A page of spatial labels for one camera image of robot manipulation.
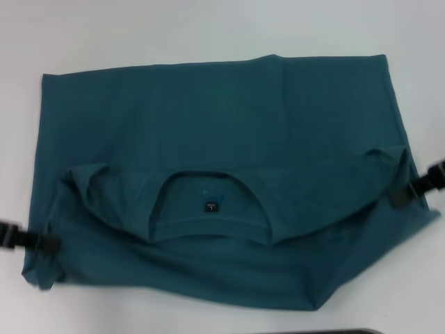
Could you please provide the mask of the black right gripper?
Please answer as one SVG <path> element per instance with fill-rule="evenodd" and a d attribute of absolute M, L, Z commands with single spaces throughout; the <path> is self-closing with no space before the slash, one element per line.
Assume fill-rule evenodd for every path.
<path fill-rule="evenodd" d="M 438 162 L 428 169 L 426 175 L 419 175 L 412 170 L 402 170 L 397 173 L 394 180 L 389 185 L 389 190 L 438 190 L 445 187 L 445 161 Z"/>

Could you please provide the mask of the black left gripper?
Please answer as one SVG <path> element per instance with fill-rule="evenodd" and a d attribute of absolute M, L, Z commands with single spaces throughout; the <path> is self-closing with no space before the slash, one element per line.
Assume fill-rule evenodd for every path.
<path fill-rule="evenodd" d="M 0 222 L 1 247 L 14 249 L 16 246 L 37 252 L 58 252 L 60 238 L 52 234 L 38 234 L 19 230 L 15 223 Z"/>

